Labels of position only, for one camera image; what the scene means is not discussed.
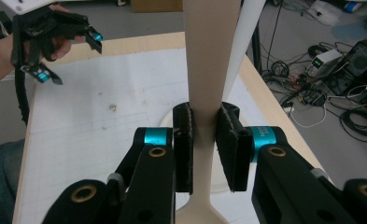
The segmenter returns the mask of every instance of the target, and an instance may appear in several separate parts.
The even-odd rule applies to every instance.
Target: wire bundle
[[[271,54],[271,49],[273,46],[275,30],[278,24],[280,11],[281,8],[279,8],[278,14],[276,16],[275,28],[272,35],[270,48],[267,50],[263,45],[261,45],[262,50],[267,53],[266,56],[262,55],[262,57],[267,60],[267,69],[261,72],[261,77],[263,78],[264,82],[269,86],[270,90],[274,94],[284,94],[284,97],[280,99],[279,103],[283,108],[285,108],[289,114],[289,117],[291,117],[292,121],[294,121],[298,126],[303,128],[311,128],[319,125],[325,120],[327,112],[330,112],[339,118],[341,125],[347,134],[361,142],[367,142],[367,102],[363,103],[361,100],[355,101],[355,97],[360,98],[367,93],[367,85],[360,85],[349,91],[345,96],[334,96],[333,94],[329,95],[329,92],[331,92],[330,87],[332,88],[334,79],[335,85],[339,87],[339,78],[352,78],[340,76],[340,70],[346,67],[347,63],[334,68],[331,74],[325,74],[324,76],[309,76],[308,73],[306,73],[308,68],[305,67],[304,71],[301,73],[291,72],[295,71],[297,68],[300,68],[300,66],[303,66],[302,63],[312,62],[311,58],[316,57],[319,53],[335,49],[345,56],[346,53],[353,48],[353,46],[342,42],[335,42],[334,44],[319,42],[317,45],[311,46],[306,53],[294,56],[288,60],[278,59]],[[332,102],[331,99],[348,101],[349,105],[338,104],[338,102]],[[310,109],[311,107],[321,107],[323,115],[319,121],[316,121],[312,124],[303,125],[299,123],[293,116],[295,111],[293,110],[294,104],[305,105],[305,109],[296,107],[296,110],[301,111]],[[338,115],[327,108],[326,105],[332,105],[336,108],[344,109],[345,112],[341,115]],[[358,120],[355,117],[360,117],[362,123],[357,123],[356,121]],[[358,137],[359,134],[365,136],[365,138],[361,139]]]
[[[359,109],[353,109],[353,110],[347,110],[340,116],[341,125],[343,126],[344,130],[351,137],[361,142],[367,142],[367,140],[359,139],[358,137],[355,137],[352,133],[348,131],[347,128],[367,137],[367,124],[360,124],[360,123],[355,122],[355,120],[352,119],[353,116],[362,117],[367,122],[367,112],[366,111],[359,110]]]

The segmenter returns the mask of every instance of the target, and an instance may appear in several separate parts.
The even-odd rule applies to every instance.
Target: desk
[[[167,34],[167,35],[152,35],[152,36],[141,36],[141,37],[134,37],[134,38],[126,38],[126,39],[118,39],[118,40],[109,40],[109,41],[104,41],[103,45],[104,45],[104,53],[103,55],[99,55],[97,52],[95,51],[91,51],[90,47],[88,47],[88,45],[86,44],[78,44],[78,45],[74,45],[72,50],[70,51],[70,53],[68,55],[66,55],[62,60],[59,60],[57,63],[51,63],[50,66],[52,65],[60,65],[63,66],[66,63],[73,63],[75,61],[80,61],[80,60],[89,60],[89,59],[93,59],[93,58],[97,58],[97,57],[105,57],[105,56],[115,56],[115,55],[126,55],[126,54],[134,54],[134,53],[138,53],[138,52],[149,52],[151,53],[153,50],[160,50],[160,49],[184,49],[185,48],[185,38],[184,38],[184,33],[175,33],[175,34]],[[310,161],[312,163],[313,166],[315,167],[320,167],[320,164],[318,163],[318,160],[315,158],[315,156],[313,155],[313,153],[311,152],[311,150],[309,149],[308,145],[305,143],[305,141],[302,139],[302,137],[300,136],[300,134],[297,132],[297,130],[295,129],[295,127],[291,124],[291,122],[289,121],[288,117],[285,115],[284,111],[281,109],[281,107],[279,106],[278,102],[275,100],[275,97],[273,96],[273,94],[270,93],[270,91],[268,90],[267,86],[263,83],[261,77],[259,76],[259,74],[256,72],[255,68],[253,67],[253,65],[251,64],[251,62],[249,61],[248,58],[244,59],[244,62],[241,66],[240,69],[240,78],[242,79],[243,83],[245,84],[246,88],[247,88],[247,92],[251,95],[251,97],[254,100],[254,105],[257,108],[253,108],[253,110],[259,110],[262,115],[264,116],[266,122],[269,125],[272,126],[279,126],[281,127],[284,131],[285,134],[287,135],[290,144],[300,153],[302,154],[308,161]],[[86,80],[81,80],[81,83],[87,83]],[[51,83],[48,84],[43,84],[43,85],[49,85],[50,88],[61,88],[58,90],[64,90],[65,88],[69,87],[69,83],[67,83],[66,85],[62,86],[62,87],[55,87],[55,85],[52,85]],[[39,91],[36,92],[35,91],[35,98],[37,97],[37,94],[47,94],[46,91]],[[95,93],[96,96],[95,97],[103,97],[103,94],[101,92],[96,92]],[[38,102],[40,104],[44,104],[47,105],[47,102]],[[53,116],[55,116],[56,118],[58,118],[60,114],[54,114]],[[32,180],[42,183],[44,181],[48,181],[46,178],[43,178],[44,175],[57,175],[58,177],[60,176],[68,176],[68,175],[73,175],[74,178],[76,179],[75,181],[79,181],[82,178],[89,178],[85,175],[78,175],[75,172],[72,172],[72,170],[69,170],[69,166],[71,165],[70,163],[75,163],[75,161],[67,161],[70,162],[69,164],[66,163],[61,163],[61,166],[66,165],[66,169],[62,169],[61,167],[51,167],[50,170],[54,173],[57,174],[52,174],[49,172],[49,170],[45,171],[44,173],[41,173],[41,171],[43,170],[43,167],[33,167],[33,166],[29,166],[29,164],[33,163],[33,161],[31,161],[31,159],[33,157],[30,157],[31,155],[29,153],[35,153],[36,150],[30,150],[33,148],[30,148],[30,146],[32,146],[31,144],[34,143],[34,141],[43,141],[44,139],[38,140],[36,139],[35,133],[34,133],[34,128],[38,122],[38,111],[37,110],[32,110],[31,112],[31,116],[29,118],[29,125],[28,125],[28,131],[26,134],[26,143],[25,143],[25,149],[24,149],[24,153],[23,153],[23,159],[22,159],[22,168],[21,168],[21,176],[20,176],[20,184],[19,184],[19,190],[18,190],[18,196],[17,196],[17,203],[16,203],[16,208],[15,208],[15,214],[14,214],[14,223],[37,223],[39,222],[39,220],[42,220],[42,216],[44,216],[44,214],[31,214],[31,210],[26,207],[22,207],[21,206],[21,200],[23,198],[22,193],[23,192],[29,192],[30,193],[30,197],[31,200],[34,200],[34,202],[32,203],[31,206],[33,206],[34,208],[36,208],[37,206],[40,206],[39,202],[35,200],[35,198],[37,197],[36,193],[39,192],[39,189],[34,188],[33,186],[30,186],[28,184],[25,183],[25,181],[27,180],[26,177],[28,177],[29,172],[33,172],[33,170],[35,170],[36,172],[38,171],[39,175],[32,177]],[[84,124],[85,127],[82,127],[83,129],[89,129],[89,126],[93,126],[94,124],[91,123],[91,125],[88,125],[88,123]],[[105,124],[99,124],[99,125],[103,125],[102,128],[100,128],[99,132],[102,131],[106,131],[110,126],[107,126]],[[67,134],[69,134],[69,128],[64,129],[65,131],[67,130]],[[58,136],[59,133],[53,133],[51,136],[47,136],[47,140],[52,140],[52,137],[56,137]],[[45,156],[45,158],[39,158],[42,159],[44,161],[46,160],[53,160],[55,158],[55,155],[52,155],[52,150],[48,150],[46,153],[49,153],[48,156]],[[86,155],[87,157],[96,157],[96,153],[93,154],[93,151],[87,152]],[[115,170],[115,168],[118,166],[119,162],[118,161],[111,161],[107,155],[104,155],[104,160],[108,161],[109,163],[111,163],[111,167],[112,168],[107,168],[108,171],[111,173]],[[101,174],[97,174],[100,175],[104,180],[106,179],[105,174],[101,173]],[[65,189],[67,186],[59,186],[60,189]],[[56,198],[53,198],[53,195],[50,195],[48,197],[48,201],[47,203],[50,202],[54,202]],[[28,215],[33,215],[32,219],[25,219],[26,222],[22,222],[22,216],[23,214],[25,214],[26,216]]]

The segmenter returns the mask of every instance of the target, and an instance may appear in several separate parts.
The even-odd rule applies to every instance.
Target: human hand
[[[52,10],[58,10],[58,11],[62,11],[62,12],[70,12],[67,8],[62,7],[59,4],[50,5],[49,8],[51,8]],[[78,36],[78,35],[75,36],[75,40],[77,42],[83,42],[84,41],[83,37]],[[72,42],[70,40],[64,38],[64,36],[62,36],[62,35],[53,38],[52,42],[54,44],[54,48],[56,49],[55,52],[53,52],[51,54],[51,59],[52,60],[61,59],[72,48]]]

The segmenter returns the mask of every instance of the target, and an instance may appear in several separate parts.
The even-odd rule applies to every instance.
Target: black cable
[[[300,61],[303,57],[305,57],[305,55],[307,55],[308,52],[306,52],[305,54],[303,54],[300,58],[296,59],[294,62],[289,63],[288,66],[291,66],[294,63],[297,63],[298,61]]]
[[[270,48],[268,49],[268,52],[269,52],[269,53],[268,53],[268,57],[267,57],[267,69],[268,69],[268,59],[269,59],[270,54],[271,54],[271,48],[273,47],[275,31],[276,31],[276,27],[277,27],[277,25],[278,25],[278,21],[279,21],[279,14],[280,14],[280,12],[281,12],[282,5],[283,5],[283,0],[281,0],[280,5],[279,5],[278,14],[276,15],[276,22],[275,22],[275,27],[274,27],[274,31],[273,31],[273,36],[271,37],[271,44],[270,44]]]
[[[343,126],[344,130],[346,131],[346,133],[348,133],[351,137],[361,141],[361,142],[367,142],[367,140],[363,140],[363,139],[359,139],[358,137],[353,136],[348,130],[347,128],[349,128],[350,130],[359,133],[363,136],[367,137],[367,125],[362,125],[362,124],[358,124],[356,123],[351,116],[352,115],[356,115],[356,116],[360,116],[363,119],[367,120],[367,113],[363,110],[358,110],[358,109],[353,109],[353,110],[347,110],[346,112],[344,112],[341,116],[340,116],[340,122],[341,125]]]
[[[308,48],[308,55],[311,57],[311,58],[315,58],[317,57],[317,55],[319,55],[320,53],[324,53],[324,52],[327,52],[328,50],[323,47],[323,46],[320,46],[320,45],[314,45],[314,46],[311,46]]]
[[[299,91],[297,91],[297,92],[294,92],[293,94],[291,94],[290,96],[287,96],[287,98],[286,99],[284,99],[284,98],[282,98],[280,101],[279,101],[279,103],[280,103],[280,105],[282,106],[282,108],[285,108],[285,107],[293,107],[293,103],[291,102],[291,100],[294,98],[294,97],[296,97],[296,96],[298,96],[299,95]]]
[[[340,118],[340,115],[337,115],[336,113],[332,112],[330,109],[326,108],[327,111],[329,111],[331,114],[333,114],[335,117]]]
[[[343,42],[339,42],[339,41],[337,41],[337,42],[335,42],[335,43],[334,43],[334,45],[335,45],[336,47],[338,47],[338,45],[339,45],[339,44],[341,44],[341,45],[345,45],[345,46],[347,46],[347,47],[351,47],[351,48],[353,48],[353,46],[352,46],[352,45],[348,45],[348,44],[343,43]]]
[[[21,110],[22,120],[28,125],[29,104],[26,97],[25,73],[21,69],[15,69],[15,92],[17,93],[18,105]]]
[[[260,46],[261,46],[261,48],[267,53],[267,55],[269,55],[269,56],[271,56],[272,58],[274,58],[275,60],[277,60],[277,61],[285,61],[286,63],[287,62],[289,62],[289,61],[291,61],[291,60],[295,60],[295,61],[297,61],[297,60],[300,60],[300,59],[302,59],[302,57],[303,56],[305,56],[305,54],[307,54],[308,52],[306,52],[306,53],[302,53],[302,54],[298,54],[298,55],[296,55],[296,56],[293,56],[292,58],[290,58],[290,59],[287,59],[287,60],[282,60],[282,59],[278,59],[278,58],[276,58],[274,55],[272,55],[270,52],[268,52],[267,51],[267,49],[265,48],[265,46],[263,45],[263,44],[260,44]]]
[[[309,7],[311,7],[311,4],[309,4],[306,0],[304,0],[305,1],[305,3],[309,6]]]
[[[289,66],[294,65],[295,63],[311,63],[312,60],[305,60],[305,61],[300,61],[300,62],[293,62],[293,63],[289,63]]]
[[[319,42],[319,45],[326,49],[336,49],[336,47],[333,44],[329,44],[326,42]]]
[[[288,77],[290,74],[289,66],[282,61],[271,64],[271,73],[276,77]]]
[[[281,80],[281,77],[275,77],[275,76],[272,76],[270,74],[266,74],[266,75],[262,76],[262,79],[264,80],[264,82],[266,83],[266,85],[268,86],[270,91],[272,91],[274,93],[290,95],[290,94],[297,91],[297,89],[294,87],[294,85],[291,82],[286,82],[286,80],[284,80],[286,78],[284,78],[284,77],[282,77],[282,78],[283,79]],[[272,89],[273,84],[276,84],[276,85],[280,86],[284,90],[283,91],[273,90]]]
[[[266,56],[264,56],[264,55],[262,55],[262,58],[267,59],[267,57],[266,57]],[[271,60],[271,59],[269,59],[269,61],[270,61],[270,62],[272,62],[272,63],[274,63],[274,61],[273,61],[273,60]],[[269,71],[269,70],[262,70],[262,71]]]

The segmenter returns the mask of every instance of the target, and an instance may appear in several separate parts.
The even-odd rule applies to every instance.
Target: black device
[[[22,120],[27,125],[29,104],[26,97],[25,74],[34,77],[41,83],[51,79],[55,84],[63,84],[57,74],[40,62],[40,53],[47,61],[53,62],[55,60],[51,58],[51,54],[55,48],[52,39],[57,36],[74,39],[76,35],[85,36],[85,40],[91,48],[102,53],[102,36],[90,26],[88,17],[51,10],[49,6],[14,16],[12,32],[14,36],[10,61],[15,67],[15,89]],[[25,42],[29,43],[27,60]]]
[[[356,87],[367,85],[367,39],[358,42],[345,58],[339,62],[336,69],[341,67],[343,69],[331,74],[325,80],[328,87],[336,95],[361,92],[362,89]]]
[[[43,223],[175,223],[175,193],[195,190],[192,123],[186,103],[174,108],[173,129],[138,128],[107,183],[71,185]],[[314,172],[280,128],[243,127],[239,108],[223,103],[216,142],[231,191],[247,190],[248,167],[257,160],[252,202],[261,223],[367,223],[367,180],[337,189]]]

